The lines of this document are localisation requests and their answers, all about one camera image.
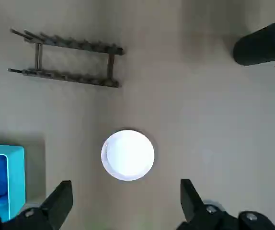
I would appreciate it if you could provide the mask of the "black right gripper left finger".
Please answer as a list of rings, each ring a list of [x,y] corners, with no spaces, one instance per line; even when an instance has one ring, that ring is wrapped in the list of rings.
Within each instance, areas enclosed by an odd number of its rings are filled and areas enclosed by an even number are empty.
[[[2,222],[0,230],[58,230],[73,207],[71,181],[62,181],[39,206],[31,207]]]

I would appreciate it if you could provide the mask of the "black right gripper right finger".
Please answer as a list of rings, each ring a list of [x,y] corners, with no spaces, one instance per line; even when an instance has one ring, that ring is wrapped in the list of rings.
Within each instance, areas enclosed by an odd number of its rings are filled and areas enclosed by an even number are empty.
[[[179,230],[275,230],[261,213],[242,211],[234,217],[216,205],[205,204],[189,179],[181,179],[180,197],[186,221]]]

